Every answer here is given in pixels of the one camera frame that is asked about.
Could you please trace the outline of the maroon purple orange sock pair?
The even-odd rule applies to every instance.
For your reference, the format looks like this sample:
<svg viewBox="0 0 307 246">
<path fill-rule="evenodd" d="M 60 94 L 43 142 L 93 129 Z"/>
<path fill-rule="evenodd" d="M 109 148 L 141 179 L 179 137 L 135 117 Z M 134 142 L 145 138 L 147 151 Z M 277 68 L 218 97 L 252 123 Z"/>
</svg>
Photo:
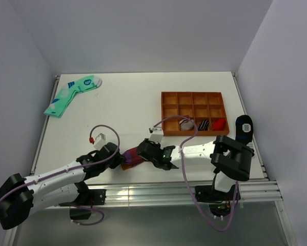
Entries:
<svg viewBox="0 0 307 246">
<path fill-rule="evenodd" d="M 127 169 L 133 168 L 145 161 L 137 154 L 137 147 L 126 150 L 123 155 L 127 158 L 127 161 L 125 161 L 127 163 Z"/>
</svg>

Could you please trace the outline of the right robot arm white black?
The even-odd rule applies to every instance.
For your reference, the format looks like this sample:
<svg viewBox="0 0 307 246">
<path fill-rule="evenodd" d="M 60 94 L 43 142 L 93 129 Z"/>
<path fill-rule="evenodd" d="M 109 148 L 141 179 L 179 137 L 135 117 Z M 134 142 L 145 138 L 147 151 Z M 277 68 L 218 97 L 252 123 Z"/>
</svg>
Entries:
<svg viewBox="0 0 307 246">
<path fill-rule="evenodd" d="M 214 166 L 215 174 L 211 194 L 215 199 L 221 200 L 228 195 L 237 181 L 245 182 L 250 179 L 253 149 L 227 136 L 219 135 L 209 143 L 186 147 L 167 146 L 163 149 L 160 143 L 146 138 L 139 144 L 136 153 L 156 168 L 165 171 L 182 168 L 182 172 L 185 172 L 186 164 L 210 163 Z"/>
</svg>

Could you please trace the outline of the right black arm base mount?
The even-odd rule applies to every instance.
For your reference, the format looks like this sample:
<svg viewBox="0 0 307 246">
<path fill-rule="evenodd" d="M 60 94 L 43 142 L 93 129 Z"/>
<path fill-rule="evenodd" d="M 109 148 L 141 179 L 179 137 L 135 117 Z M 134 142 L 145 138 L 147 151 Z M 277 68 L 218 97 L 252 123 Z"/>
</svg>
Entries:
<svg viewBox="0 0 307 246">
<path fill-rule="evenodd" d="M 240 202 L 239 188 L 231 186 L 228 192 L 221 192 L 213 189 L 212 185 L 195 186 L 190 189 L 191 196 L 195 198 L 196 207 L 203 217 L 228 217 L 231 214 L 233 202 L 235 208 Z"/>
</svg>

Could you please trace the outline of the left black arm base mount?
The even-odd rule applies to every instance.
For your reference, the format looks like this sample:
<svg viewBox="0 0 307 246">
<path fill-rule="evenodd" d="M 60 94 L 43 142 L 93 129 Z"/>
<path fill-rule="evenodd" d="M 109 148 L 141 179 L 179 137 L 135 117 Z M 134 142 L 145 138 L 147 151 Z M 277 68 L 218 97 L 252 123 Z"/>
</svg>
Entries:
<svg viewBox="0 0 307 246">
<path fill-rule="evenodd" d="M 79 194 L 76 200 L 71 203 L 79 207 L 89 206 L 93 208 L 96 205 L 104 205 L 105 198 L 106 189 L 93 189 L 86 191 L 84 194 Z M 69 210 L 69 217 L 71 220 L 88 220 L 91 215 L 91 211 L 78 207 Z"/>
</svg>

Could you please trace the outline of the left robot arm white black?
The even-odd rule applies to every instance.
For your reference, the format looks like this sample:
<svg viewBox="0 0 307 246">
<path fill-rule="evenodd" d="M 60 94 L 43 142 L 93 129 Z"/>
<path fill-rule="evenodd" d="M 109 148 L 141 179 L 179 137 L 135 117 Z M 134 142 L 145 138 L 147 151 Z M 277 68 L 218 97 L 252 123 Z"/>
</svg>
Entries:
<svg viewBox="0 0 307 246">
<path fill-rule="evenodd" d="M 34 176 L 11 175 L 0 187 L 0 224 L 4 230 L 23 223 L 30 215 L 52 206 L 82 209 L 94 200 L 85 181 L 106 169 L 115 169 L 125 157 L 109 142 L 100 150 L 78 157 L 59 169 Z"/>
</svg>

